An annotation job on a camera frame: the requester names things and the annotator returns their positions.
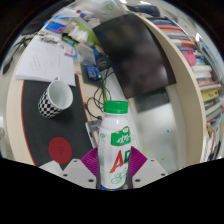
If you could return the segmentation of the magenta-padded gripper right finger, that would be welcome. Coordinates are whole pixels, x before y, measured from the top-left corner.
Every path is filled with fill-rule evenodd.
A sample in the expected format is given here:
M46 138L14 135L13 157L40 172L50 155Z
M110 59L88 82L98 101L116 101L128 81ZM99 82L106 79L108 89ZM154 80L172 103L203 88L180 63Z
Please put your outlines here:
M131 148L128 169L129 189L143 187L167 175L168 173L156 159L147 159L139 150Z

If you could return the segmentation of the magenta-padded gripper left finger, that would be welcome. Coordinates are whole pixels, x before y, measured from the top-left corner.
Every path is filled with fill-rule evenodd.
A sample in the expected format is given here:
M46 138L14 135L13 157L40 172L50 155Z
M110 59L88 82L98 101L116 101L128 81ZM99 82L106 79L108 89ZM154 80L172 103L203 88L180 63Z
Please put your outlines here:
M61 177L84 188L95 189L99 175L97 149L87 152L81 159L72 159Z

